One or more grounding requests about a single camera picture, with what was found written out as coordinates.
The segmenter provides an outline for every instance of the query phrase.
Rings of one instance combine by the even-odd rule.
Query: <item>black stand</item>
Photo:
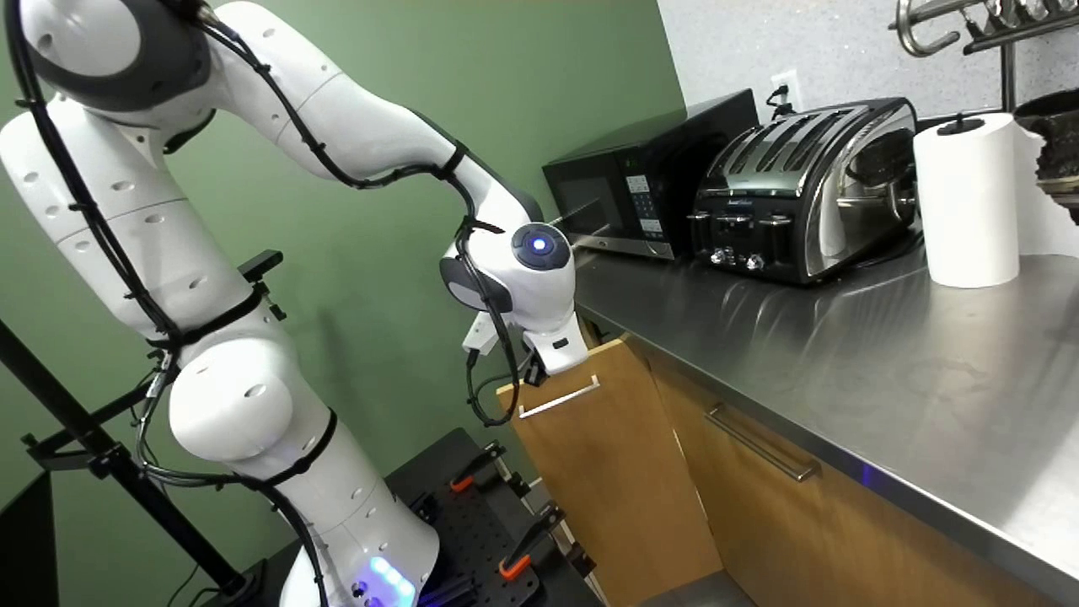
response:
[[[132,453],[101,428],[109,419],[135,408],[144,389],[89,410],[4,320],[0,364],[7,364],[11,375],[65,426],[65,431],[43,440],[22,438],[41,470],[91,470],[101,480],[116,480],[207,568],[221,595],[243,601],[254,589],[254,584],[208,547],[171,499],[138,472]]]

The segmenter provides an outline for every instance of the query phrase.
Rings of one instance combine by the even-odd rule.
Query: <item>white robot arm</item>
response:
[[[175,357],[171,435],[198,458],[274,483],[309,525],[317,559],[295,559],[282,604],[413,604],[437,537],[389,497],[303,381],[270,307],[218,253],[163,154],[221,106],[317,174],[446,180],[470,203],[440,256],[448,291],[480,311],[465,345],[484,353],[504,320],[547,375],[583,362],[565,240],[463,144],[354,83],[259,2],[7,6],[22,87],[34,64],[57,93],[43,104],[31,91],[31,106],[0,132],[0,163],[98,299]]]

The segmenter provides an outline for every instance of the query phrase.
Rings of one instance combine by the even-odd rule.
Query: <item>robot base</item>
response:
[[[579,563],[570,563],[548,532],[525,544],[534,566],[513,584],[501,579],[498,563],[520,547],[520,539],[535,528],[535,511],[529,511],[520,493],[498,475],[484,475],[465,493],[450,493],[450,480],[476,458],[480,448],[463,428],[448,431],[420,456],[406,463],[389,475],[391,493],[409,503],[420,519],[437,528],[440,557],[436,575],[420,593],[420,607],[601,607],[597,593],[583,584]],[[270,563],[259,563],[254,575],[263,575],[256,593],[238,601],[243,607],[276,607],[276,589],[295,557],[286,547]]]

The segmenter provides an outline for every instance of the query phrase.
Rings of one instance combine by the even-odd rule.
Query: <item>metal rack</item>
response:
[[[923,44],[912,36],[918,24],[960,14],[966,44],[964,54],[1001,49],[1001,106],[1015,106],[1015,41],[1041,36],[1047,31],[1061,31],[1079,24],[1079,0],[927,0],[912,6],[912,0],[898,0],[898,31],[901,46],[912,57],[930,57],[960,41],[956,31]]]

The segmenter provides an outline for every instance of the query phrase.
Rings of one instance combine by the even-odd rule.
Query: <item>green wall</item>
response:
[[[624,120],[681,106],[655,0],[266,0],[370,91],[436,119],[513,187],[548,212],[538,165]],[[394,470],[448,428],[481,431],[463,394],[454,307],[436,259],[457,198],[413,180],[383,193],[317,183],[231,119],[196,137],[171,172],[238,262],[286,253],[270,275],[317,390]],[[0,187],[0,316],[84,399],[109,401],[144,370],[117,326]],[[0,370],[0,503],[34,480],[22,431],[49,419]],[[182,456],[164,413],[156,446]],[[57,475],[65,607],[164,604],[189,559],[112,483]],[[238,566],[286,544],[282,524],[246,493],[171,493]]]

